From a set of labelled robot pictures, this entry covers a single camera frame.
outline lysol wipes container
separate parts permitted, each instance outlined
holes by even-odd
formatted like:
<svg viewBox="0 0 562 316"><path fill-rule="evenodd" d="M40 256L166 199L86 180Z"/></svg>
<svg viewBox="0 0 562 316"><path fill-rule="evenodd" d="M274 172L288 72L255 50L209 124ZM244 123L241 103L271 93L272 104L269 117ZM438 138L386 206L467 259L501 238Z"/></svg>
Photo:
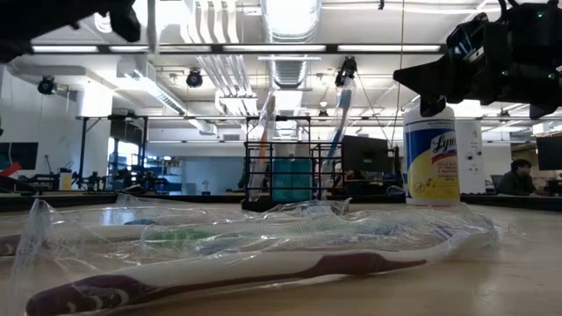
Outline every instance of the lysol wipes container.
<svg viewBox="0 0 562 316"><path fill-rule="evenodd" d="M408 204L460 202L455 112L450 107L430 118L422 117L419 106L404 113L404 149Z"/></svg>

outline plastic bag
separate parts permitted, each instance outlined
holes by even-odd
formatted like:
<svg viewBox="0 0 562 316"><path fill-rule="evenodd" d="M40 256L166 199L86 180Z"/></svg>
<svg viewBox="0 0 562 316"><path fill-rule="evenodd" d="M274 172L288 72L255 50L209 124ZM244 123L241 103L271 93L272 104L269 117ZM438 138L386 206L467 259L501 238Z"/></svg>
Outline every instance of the plastic bag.
<svg viewBox="0 0 562 316"><path fill-rule="evenodd" d="M343 215L349 209L349 201L306 201L299 203L291 203L288 205L277 205L270 209L268 213L284 212L285 215L294 217L315 217L327 215L331 212L336 215Z"/></svg>
<svg viewBox="0 0 562 316"><path fill-rule="evenodd" d="M95 312L182 293L381 273L438 262L497 238L493 223L464 205L309 213L103 231L37 202L11 273L11 315ZM276 215L292 220L271 220Z"/></svg>

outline table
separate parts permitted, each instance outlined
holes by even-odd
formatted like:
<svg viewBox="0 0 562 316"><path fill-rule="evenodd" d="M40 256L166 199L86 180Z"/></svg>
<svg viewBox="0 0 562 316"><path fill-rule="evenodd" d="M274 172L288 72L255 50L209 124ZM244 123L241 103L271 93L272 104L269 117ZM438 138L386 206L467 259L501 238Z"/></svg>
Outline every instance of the table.
<svg viewBox="0 0 562 316"><path fill-rule="evenodd" d="M208 205L237 207L234 205ZM353 210L400 205L352 205ZM555 212L472 205L514 232L494 251L381 276L345 277L283 289L187 298L146 316L184 315L560 315L562 217ZM0 263L5 285L9 268ZM139 310L111 315L139 315Z"/></svg>

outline camera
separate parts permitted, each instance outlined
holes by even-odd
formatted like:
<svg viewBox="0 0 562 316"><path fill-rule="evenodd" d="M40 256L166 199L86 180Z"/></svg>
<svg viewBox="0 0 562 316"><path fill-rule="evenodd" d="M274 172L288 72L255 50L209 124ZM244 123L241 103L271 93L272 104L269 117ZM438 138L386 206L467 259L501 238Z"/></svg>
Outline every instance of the camera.
<svg viewBox="0 0 562 316"><path fill-rule="evenodd" d="M201 76L201 70L199 69L192 69L190 73L187 75L187 79L185 80L187 86L190 88L198 88L203 84L203 77Z"/></svg>
<svg viewBox="0 0 562 316"><path fill-rule="evenodd" d="M53 76L44 76L43 80L37 86L37 91L45 96L51 96L56 93L57 87L56 83L54 82Z"/></svg>
<svg viewBox="0 0 562 316"><path fill-rule="evenodd" d="M337 76L335 77L335 86L338 88L343 87L343 85L345 84L345 79L354 79L356 72L357 63L355 62L355 57L346 56L345 60L343 61L342 67L337 72Z"/></svg>

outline ventilation duct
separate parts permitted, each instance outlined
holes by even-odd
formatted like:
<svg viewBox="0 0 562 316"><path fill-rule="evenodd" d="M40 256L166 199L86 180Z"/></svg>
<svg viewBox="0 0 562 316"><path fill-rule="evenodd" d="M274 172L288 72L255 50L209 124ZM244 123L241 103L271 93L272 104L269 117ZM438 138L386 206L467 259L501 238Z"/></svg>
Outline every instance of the ventilation duct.
<svg viewBox="0 0 562 316"><path fill-rule="evenodd" d="M261 3L268 42L294 44L314 40L321 0L261 0ZM270 61L273 82L281 89L297 89L305 80L307 70L306 61Z"/></svg>

